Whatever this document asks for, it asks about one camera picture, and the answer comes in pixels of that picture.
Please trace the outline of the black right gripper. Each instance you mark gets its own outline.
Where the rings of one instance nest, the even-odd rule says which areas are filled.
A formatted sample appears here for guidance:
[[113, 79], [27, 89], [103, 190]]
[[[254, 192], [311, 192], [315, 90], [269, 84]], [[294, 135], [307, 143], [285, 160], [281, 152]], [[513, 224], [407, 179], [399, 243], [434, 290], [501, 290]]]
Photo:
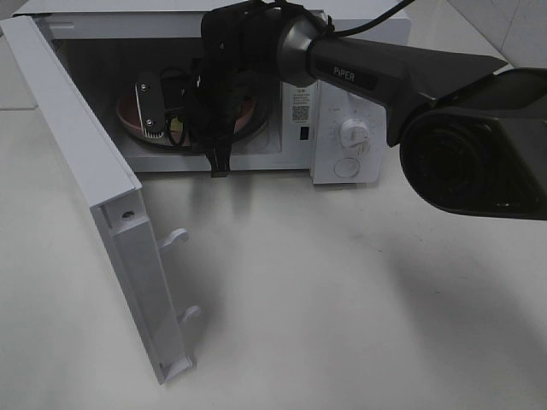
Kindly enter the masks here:
[[238, 58], [196, 59], [185, 88], [184, 122], [193, 149], [204, 149], [210, 176], [231, 172], [232, 144], [256, 110], [256, 81]]

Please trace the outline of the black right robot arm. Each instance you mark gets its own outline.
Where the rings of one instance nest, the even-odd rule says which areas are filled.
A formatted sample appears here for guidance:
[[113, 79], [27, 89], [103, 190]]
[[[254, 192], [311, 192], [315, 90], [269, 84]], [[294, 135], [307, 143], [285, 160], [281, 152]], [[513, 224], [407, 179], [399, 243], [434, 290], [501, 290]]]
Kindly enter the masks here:
[[426, 202], [448, 213], [546, 217], [546, 72], [494, 56], [426, 50], [337, 31], [287, 1], [208, 11], [204, 55], [185, 89], [186, 124], [213, 176], [230, 170], [237, 75], [298, 87], [321, 80], [386, 111], [386, 142]]

